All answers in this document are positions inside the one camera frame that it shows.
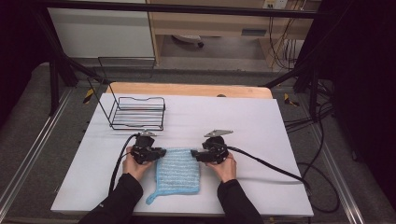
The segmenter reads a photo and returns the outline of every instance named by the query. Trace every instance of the black cable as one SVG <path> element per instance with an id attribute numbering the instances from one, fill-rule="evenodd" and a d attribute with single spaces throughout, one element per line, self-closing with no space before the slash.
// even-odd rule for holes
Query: black cable
<path id="1" fill-rule="evenodd" d="M 129 141 L 131 141 L 131 139 L 133 137 L 137 137 L 139 135 L 140 135 L 140 133 L 135 133 L 135 134 L 132 134 L 131 136 L 129 136 L 128 139 L 126 140 L 124 146 L 122 147 L 119 159 L 117 160 L 117 163 L 116 163 L 116 167 L 114 167 L 113 175 L 111 176 L 110 187 L 108 189 L 108 194 L 110 194 L 113 191 L 113 189 L 114 189 L 114 185 L 115 185 L 115 182 L 116 182 L 117 171 L 119 170 L 122 157 L 124 157 L 124 156 L 126 156 L 128 154 L 128 153 L 126 153 L 125 155 L 122 155 L 124 150 L 125 150 L 125 148 L 128 146 Z"/>
<path id="2" fill-rule="evenodd" d="M 283 35 L 282 35 L 282 36 L 279 38 L 279 40 L 277 40 L 277 41 L 283 41 L 283 40 L 285 39 L 286 32 L 289 30 L 289 28 L 291 27 L 291 25 L 293 24 L 293 22 L 294 22 L 294 19 L 289 19 L 288 24 L 286 25 L 286 28 L 285 28 L 285 30 L 284 30 L 284 32 L 283 32 Z M 285 64 L 283 64 L 282 61 L 279 59 L 279 56 L 277 55 L 276 50 L 275 50 L 275 48 L 274 48 L 274 42 L 273 42 L 273 39 L 272 39 L 273 27 L 274 27 L 274 18 L 273 18 L 273 17 L 270 17 L 270 18 L 269 18 L 268 33 L 269 33 L 269 37 L 270 37 L 270 38 L 269 38 L 269 40 L 270 40 L 270 47 L 271 47 L 271 50 L 272 50 L 272 52 L 273 52 L 273 56 L 274 56 L 275 62 L 276 62 L 276 64 L 277 64 L 280 68 L 285 68 L 285 69 L 290 70 L 290 68 L 287 67 Z"/>
<path id="3" fill-rule="evenodd" d="M 266 162 L 266 161 L 263 161 L 263 160 L 260 159 L 260 158 L 257 158 L 257 157 L 254 157 L 254 156 L 248 154 L 248 153 L 245 152 L 244 150 L 239 149 L 239 148 L 237 148 L 237 147 L 227 147 L 227 149 L 230 149 L 230 150 L 235 151 L 235 152 L 239 152 L 239 153 L 241 153 L 241 154 L 243 154 L 243 155 L 245 155 L 245 156 L 247 156 L 247 157 L 250 157 L 251 159 L 253 159 L 253 160 L 255 160 L 255 161 L 258 161 L 259 163 L 265 165 L 265 166 L 268 167 L 268 168 L 271 168 L 271 169 L 273 169 L 273 170 L 275 170 L 275 171 L 277 171 L 277 172 L 280 172 L 280 173 L 283 174 L 283 175 L 287 175 L 287 176 L 290 176 L 290 177 L 292 177 L 292 178 L 294 178 L 294 179 L 297 179 L 297 180 L 301 181 L 301 182 L 305 185 L 305 188 L 306 188 L 307 190 L 311 190 L 311 187 L 309 186 L 308 182 L 306 182 L 303 178 L 301 178 L 301 177 L 299 177 L 299 176 L 297 176 L 297 175 L 294 175 L 294 174 L 291 174 L 291 173 L 289 173 L 289 172 L 287 172 L 287 171 L 284 171 L 284 170 L 282 170 L 282 169 L 280 169 L 280 168 L 278 168 L 278 167 L 276 167 L 276 166 L 274 166 L 274 165 L 272 165 L 272 164 L 270 164 L 270 163 L 268 163 L 268 162 Z"/>
<path id="4" fill-rule="evenodd" d="M 312 123 L 309 123 L 309 124 L 305 124 L 303 127 L 300 127 L 300 128 L 298 128 L 298 129 L 294 129 L 294 130 L 292 130 L 292 131 L 288 131 L 288 133 L 295 133 L 295 132 L 297 132 L 297 131 L 300 131 L 301 129 L 304 129 L 304 128 L 308 127 L 308 126 L 311 125 L 311 124 L 313 124 L 313 122 L 312 122 Z"/>
<path id="5" fill-rule="evenodd" d="M 354 1 L 355 0 L 347 1 L 345 10 L 342 12 L 342 15 L 338 18 L 337 22 L 334 23 L 334 26 L 330 28 L 329 32 L 327 32 L 326 35 L 323 36 L 319 40 L 319 42 L 314 46 L 314 48 L 310 50 L 308 53 L 306 53 L 303 58 L 299 56 L 299 59 L 296 62 L 297 66 L 295 66 L 293 70 L 285 74 L 283 77 L 279 77 L 264 85 L 259 85 L 258 87 L 273 88 L 274 86 L 278 85 L 281 82 L 284 82 L 285 80 L 291 77 L 298 77 L 301 74 L 306 73 L 307 70 L 309 71 L 309 69 L 311 69 L 313 65 L 316 64 L 317 62 L 322 62 L 327 56 L 327 54 L 323 52 L 329 49 L 329 47 L 326 46 L 328 45 L 328 41 L 331 40 L 335 35 L 336 28 L 338 27 L 341 20 L 345 17 L 347 11 L 351 8 L 352 3 Z"/>
<path id="6" fill-rule="evenodd" d="M 286 41 L 286 46 L 285 48 L 283 48 L 283 58 L 285 58 L 286 60 L 288 59 L 288 50 L 289 50 L 289 43 L 290 40 Z"/>
<path id="7" fill-rule="evenodd" d="M 319 114 L 321 113 L 321 110 L 323 108 L 323 106 L 325 106 L 326 104 L 329 104 L 330 102 L 326 102 L 323 105 L 320 106 L 319 108 Z M 314 159 L 309 163 L 308 167 L 306 168 L 306 170 L 304 171 L 302 178 L 305 177 L 306 173 L 308 172 L 308 170 L 311 168 L 312 164 L 317 160 L 320 151 L 323 149 L 323 143 L 324 143 L 324 131 L 323 131 L 323 124 L 322 124 L 322 120 L 321 120 L 321 116 L 318 116 L 318 123 L 319 123 L 319 128 L 320 128 L 320 132 L 321 132 L 321 137 L 320 137 L 320 144 L 319 144 L 319 149 L 317 154 L 315 155 Z"/>
<path id="8" fill-rule="evenodd" d="M 309 165 L 312 169 L 316 170 L 330 184 L 330 186 L 332 187 L 332 190 L 334 190 L 337 203 L 336 203 L 336 205 L 335 205 L 335 207 L 333 209 L 326 210 L 326 209 L 318 208 L 317 206 L 315 206 L 314 204 L 311 203 L 312 207 L 317 209 L 319 212 L 322 212 L 322 213 L 333 213 L 333 212 L 337 211 L 338 208 L 340 207 L 340 203 L 341 202 L 340 202 L 338 191 L 335 188 L 335 186 L 332 183 L 332 181 L 325 174 L 323 174 L 323 172 L 321 172 L 318 167 L 316 167 L 316 166 L 314 166 L 312 164 L 308 164 L 306 162 L 297 162 L 297 165 L 306 165 L 306 166 Z"/>
<path id="9" fill-rule="evenodd" d="M 290 46 L 290 51 L 289 51 L 289 57 L 287 58 L 287 60 L 288 60 L 288 66 L 289 66 L 289 71 L 291 70 L 291 68 L 290 68 L 290 60 L 291 60 L 291 52 L 292 52 L 292 49 L 293 49 L 293 41 L 291 41 L 291 46 Z"/>
<path id="10" fill-rule="evenodd" d="M 294 48 L 293 48 L 293 67 L 297 63 L 297 58 L 296 58 L 296 45 L 297 45 L 297 40 L 294 40 Z"/>
<path id="11" fill-rule="evenodd" d="M 317 113 L 318 116 L 321 116 L 322 119 L 326 118 L 329 114 L 332 112 L 332 106 L 326 107 L 323 109 L 323 113 L 319 114 Z M 295 119 L 295 120 L 285 120 L 284 123 L 288 123 L 285 125 L 285 128 L 287 131 L 291 130 L 292 128 L 298 127 L 300 125 L 306 124 L 306 123 L 312 124 L 314 123 L 313 119 L 311 117 L 304 118 L 304 119 Z"/>

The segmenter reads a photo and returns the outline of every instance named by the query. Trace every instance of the hand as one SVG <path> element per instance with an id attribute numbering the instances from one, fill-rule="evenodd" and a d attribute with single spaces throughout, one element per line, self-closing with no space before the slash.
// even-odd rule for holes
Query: hand
<path id="1" fill-rule="evenodd" d="M 227 159 L 222 163 L 215 164 L 207 162 L 205 165 L 212 168 L 223 183 L 236 179 L 236 161 L 233 159 L 233 154 L 231 152 L 229 152 Z"/>
<path id="2" fill-rule="evenodd" d="M 152 161 L 139 164 L 134 160 L 134 157 L 131 154 L 132 147 L 126 148 L 126 159 L 122 162 L 122 172 L 124 174 L 130 174 L 137 181 L 140 181 L 143 177 L 143 174 L 146 170 L 152 165 Z"/>

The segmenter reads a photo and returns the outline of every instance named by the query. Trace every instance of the black wire rack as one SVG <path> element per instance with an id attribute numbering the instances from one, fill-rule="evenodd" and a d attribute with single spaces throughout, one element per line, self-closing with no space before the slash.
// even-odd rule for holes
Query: black wire rack
<path id="1" fill-rule="evenodd" d="M 95 90 L 92 84 L 93 80 L 98 81 L 102 85 L 105 79 L 89 77 L 88 81 L 99 106 L 102 107 L 113 130 L 163 131 L 165 100 L 162 97 L 138 99 L 129 96 L 116 96 L 111 84 L 109 84 L 108 90 L 111 91 L 114 101 L 111 108 L 105 108 L 100 100 L 98 91 Z"/>

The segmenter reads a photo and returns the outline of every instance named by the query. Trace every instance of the white tabletop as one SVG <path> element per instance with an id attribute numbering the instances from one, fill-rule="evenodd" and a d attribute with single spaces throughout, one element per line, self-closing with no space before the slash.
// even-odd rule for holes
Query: white tabletop
<path id="1" fill-rule="evenodd" d="M 126 95 L 135 98 L 150 95 Z M 202 147 L 204 134 L 215 129 L 232 130 L 225 143 L 300 176 L 276 100 L 203 96 L 163 96 L 166 103 L 164 130 L 155 132 L 154 147 Z M 114 98 L 103 94 L 110 108 Z M 114 131 L 98 106 L 90 126 L 58 192 L 51 210 L 64 214 L 91 211 L 108 192 L 111 174 L 129 135 L 137 131 Z M 273 171 L 242 154 L 237 179 L 246 195 L 264 216 L 313 216 L 304 185 Z M 223 210 L 217 198 L 216 175 L 200 164 L 201 186 L 195 195 L 159 196 L 151 205 L 147 197 L 155 190 L 154 166 L 141 181 L 144 195 L 134 213 L 145 216 L 218 216 Z"/>

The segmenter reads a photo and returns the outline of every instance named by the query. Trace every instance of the blue cloth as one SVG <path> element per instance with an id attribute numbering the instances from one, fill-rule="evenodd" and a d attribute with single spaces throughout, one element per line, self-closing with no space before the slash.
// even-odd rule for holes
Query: blue cloth
<path id="1" fill-rule="evenodd" d="M 151 204 L 160 195 L 199 192 L 199 162 L 191 155 L 192 149 L 195 148 L 166 149 L 165 156 L 156 162 L 157 186 L 146 199 L 146 204 Z"/>

